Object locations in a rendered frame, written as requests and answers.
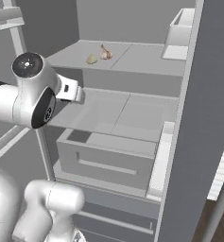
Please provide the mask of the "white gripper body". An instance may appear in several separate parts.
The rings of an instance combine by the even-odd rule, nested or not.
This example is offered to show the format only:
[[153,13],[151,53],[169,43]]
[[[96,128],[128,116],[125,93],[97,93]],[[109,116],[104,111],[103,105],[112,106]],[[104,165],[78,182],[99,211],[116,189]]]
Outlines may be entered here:
[[74,101],[76,103],[83,104],[84,100],[85,100],[85,93],[84,93],[83,89],[80,86],[78,86],[77,95],[76,95]]

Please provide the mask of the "pale yellow garlic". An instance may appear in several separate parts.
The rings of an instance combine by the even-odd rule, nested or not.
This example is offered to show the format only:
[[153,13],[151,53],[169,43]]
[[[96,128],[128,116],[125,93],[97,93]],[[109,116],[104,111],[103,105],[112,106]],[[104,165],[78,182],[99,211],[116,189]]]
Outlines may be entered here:
[[88,64],[94,64],[94,63],[97,63],[97,57],[94,56],[93,54],[91,54],[91,55],[87,58],[86,62],[87,62]]

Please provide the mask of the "pink chicken drumstick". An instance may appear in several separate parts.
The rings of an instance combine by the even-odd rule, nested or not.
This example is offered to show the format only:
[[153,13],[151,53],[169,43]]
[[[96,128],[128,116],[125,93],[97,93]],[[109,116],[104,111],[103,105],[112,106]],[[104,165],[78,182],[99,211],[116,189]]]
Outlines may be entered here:
[[103,44],[100,45],[100,47],[102,49],[102,51],[100,53],[100,58],[102,60],[110,60],[112,58],[112,52],[107,50]]

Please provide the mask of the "glass fridge shelf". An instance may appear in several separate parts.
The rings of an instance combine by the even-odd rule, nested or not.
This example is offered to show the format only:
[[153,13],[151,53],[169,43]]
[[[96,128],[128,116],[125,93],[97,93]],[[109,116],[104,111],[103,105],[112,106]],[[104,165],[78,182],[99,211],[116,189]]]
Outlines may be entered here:
[[157,142],[164,122],[176,120],[177,97],[92,88],[83,92],[83,104],[67,104],[49,125]]
[[[110,60],[102,60],[100,45],[112,52]],[[182,77],[184,60],[165,60],[162,58],[164,46],[155,43],[120,43],[79,40],[47,60],[54,67],[97,69],[142,74]],[[88,64],[87,58],[93,54],[97,63]]]

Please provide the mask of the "grey fridge crisper drawer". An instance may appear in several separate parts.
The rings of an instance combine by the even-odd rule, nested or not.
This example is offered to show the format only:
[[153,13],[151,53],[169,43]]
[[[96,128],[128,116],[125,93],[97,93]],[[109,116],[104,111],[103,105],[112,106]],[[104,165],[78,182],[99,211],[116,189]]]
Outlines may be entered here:
[[57,140],[61,169],[89,184],[142,196],[148,186],[156,144],[66,129]]

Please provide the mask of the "long white door bin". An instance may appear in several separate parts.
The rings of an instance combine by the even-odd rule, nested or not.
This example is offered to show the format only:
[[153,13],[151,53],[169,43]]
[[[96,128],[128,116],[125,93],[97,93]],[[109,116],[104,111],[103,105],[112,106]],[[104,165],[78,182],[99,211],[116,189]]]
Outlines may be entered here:
[[151,173],[150,182],[146,192],[146,198],[160,202],[164,190],[164,180],[169,160],[169,153],[173,138],[174,123],[165,122],[159,144],[156,151],[156,157]]

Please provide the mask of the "small white door bin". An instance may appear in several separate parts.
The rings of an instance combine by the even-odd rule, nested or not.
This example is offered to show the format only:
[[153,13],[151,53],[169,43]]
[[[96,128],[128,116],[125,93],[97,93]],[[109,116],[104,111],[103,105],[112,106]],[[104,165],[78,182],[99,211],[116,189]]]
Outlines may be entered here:
[[166,60],[185,61],[194,20],[194,9],[181,9],[171,22],[162,58]]

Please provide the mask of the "grey freezer drawer front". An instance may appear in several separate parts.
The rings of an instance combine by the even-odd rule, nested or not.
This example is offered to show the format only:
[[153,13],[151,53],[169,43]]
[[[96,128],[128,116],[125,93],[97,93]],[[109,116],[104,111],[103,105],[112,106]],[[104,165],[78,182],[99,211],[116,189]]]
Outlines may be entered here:
[[81,184],[78,187],[84,191],[86,198],[81,211],[152,229],[154,232],[154,235],[140,233],[75,215],[75,223],[89,242],[155,242],[159,202]]

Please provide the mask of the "white slatted panel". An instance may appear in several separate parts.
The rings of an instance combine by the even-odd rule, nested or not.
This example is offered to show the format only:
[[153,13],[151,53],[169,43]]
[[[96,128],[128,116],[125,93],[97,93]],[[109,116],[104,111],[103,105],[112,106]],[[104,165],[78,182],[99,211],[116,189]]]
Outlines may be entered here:
[[217,200],[217,197],[219,195],[219,192],[222,188],[223,183],[224,183],[224,151],[223,151],[221,160],[219,162],[219,165],[217,167],[215,177],[212,182],[207,199]]

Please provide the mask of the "grey slanted pole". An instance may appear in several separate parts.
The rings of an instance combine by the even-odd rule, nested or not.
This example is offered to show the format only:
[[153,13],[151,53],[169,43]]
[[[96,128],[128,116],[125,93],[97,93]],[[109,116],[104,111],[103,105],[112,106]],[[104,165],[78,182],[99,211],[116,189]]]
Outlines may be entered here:
[[217,197],[215,208],[208,220],[201,242],[211,242],[216,228],[224,214],[224,182]]

